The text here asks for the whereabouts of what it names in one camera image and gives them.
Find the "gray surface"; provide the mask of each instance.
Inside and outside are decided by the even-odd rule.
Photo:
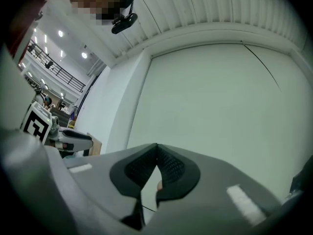
[[[279,201],[259,183],[232,165],[208,156],[167,146],[192,159],[201,171],[197,186],[183,199],[161,202],[144,229],[148,234],[240,234],[251,229],[226,193],[240,185],[262,209],[273,213]]]
[[[132,213],[135,200],[121,196],[109,178],[111,166],[147,145],[108,155],[62,160],[57,149],[43,147],[22,132],[0,133],[1,166],[14,190],[33,214],[59,234],[139,234],[119,219]],[[253,230],[226,194],[240,185],[268,214],[279,202],[260,184],[232,165],[218,159],[167,146],[192,159],[201,170],[197,186],[184,198],[161,202],[146,235],[242,234]],[[68,168],[91,164],[92,168],[70,173]]]
[[[85,151],[89,150],[93,146],[93,141],[88,140],[85,138],[74,138],[74,137],[68,137],[64,135],[63,131],[64,130],[70,130],[71,132],[76,132],[78,134],[83,134],[78,131],[74,131],[73,129],[70,128],[65,128],[65,127],[60,127],[58,131],[58,135],[51,137],[51,140],[58,141],[61,143],[68,143],[68,144],[73,144],[74,147],[72,150],[65,150],[66,152],[79,152],[79,151]]]
[[[136,199],[123,196],[110,180],[110,169],[117,161],[128,157],[147,145],[107,155],[90,156],[64,160],[67,168],[91,164],[92,169],[72,173],[73,179],[82,191],[97,203],[100,208],[110,212],[117,219],[131,215]]]

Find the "ceiling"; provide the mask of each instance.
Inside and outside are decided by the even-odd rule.
[[[65,101],[68,103],[75,102],[79,98],[79,92],[66,87],[57,79],[57,77],[52,76],[42,64],[37,62],[37,60],[35,60],[32,55],[29,54],[28,51],[26,52],[21,63],[23,63],[27,68],[25,75],[29,76],[28,72],[31,73],[32,79],[37,81],[42,86],[47,85],[51,93],[58,97],[60,97],[61,93],[63,93],[65,95]]]
[[[78,69],[83,69],[87,73],[99,58],[59,20],[53,10],[49,8],[49,3],[45,5],[43,11],[44,16],[39,20],[37,26],[39,31],[34,32],[33,35],[33,37],[38,35],[39,46],[44,49],[44,46],[52,45],[49,46],[48,52],[52,55],[57,54],[53,58],[56,62],[62,59],[60,58],[60,50],[63,50],[63,58],[68,56],[75,62]],[[63,32],[63,37],[59,36],[59,30]],[[48,38],[47,43],[44,42],[45,34]],[[87,59],[82,57],[82,52],[88,55]]]
[[[110,67],[160,41],[213,27],[223,29],[221,25],[237,31],[259,29],[268,36],[270,32],[300,49],[307,38],[305,27],[287,0],[135,0],[137,22],[117,35],[111,33],[112,26],[102,26],[90,15],[73,13],[68,0],[52,1],[50,8]]]
[[[32,41],[36,42],[39,48],[45,52],[47,50],[47,54],[49,57],[60,67],[62,67],[64,70],[66,70],[70,75],[78,79],[83,84],[87,84],[90,80],[90,76],[92,73],[86,71],[83,69],[77,62],[75,62],[63,48],[60,48],[58,45],[54,43],[54,41],[46,35],[46,32],[43,32],[39,27],[36,27],[36,32],[33,33],[31,37]]]

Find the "railing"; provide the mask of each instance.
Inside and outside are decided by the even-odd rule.
[[[66,82],[75,90],[79,92],[83,91],[85,85],[60,67],[52,58],[49,57],[49,54],[46,54],[37,44],[34,43],[34,41],[30,40],[27,50],[58,78]]]

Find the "person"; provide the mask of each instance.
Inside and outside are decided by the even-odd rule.
[[[50,106],[51,104],[52,104],[52,99],[49,96],[47,96],[44,100],[44,105]]]
[[[52,104],[52,99],[49,96],[43,98],[42,94],[36,94],[35,101],[43,107],[50,106]]]
[[[53,65],[53,61],[51,60],[49,63],[45,64],[45,67],[47,69],[50,69],[50,67]]]
[[[10,20],[8,34],[5,35],[5,43],[14,58],[18,47],[21,44],[27,30],[30,28],[34,20],[38,20],[42,16],[40,9],[47,0],[27,0],[14,18]],[[73,7],[89,9],[90,14],[100,15],[103,21],[112,22],[128,8],[134,0],[70,0]]]

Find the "white label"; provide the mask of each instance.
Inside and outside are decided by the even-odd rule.
[[[81,165],[81,166],[78,166],[78,167],[73,167],[73,168],[70,168],[68,169],[71,173],[77,173],[77,172],[82,172],[82,171],[85,171],[85,170],[89,170],[92,168],[92,165],[91,164],[84,164],[84,165]]]
[[[266,219],[261,209],[245,194],[240,186],[231,186],[226,191],[237,209],[252,226],[256,226]]]

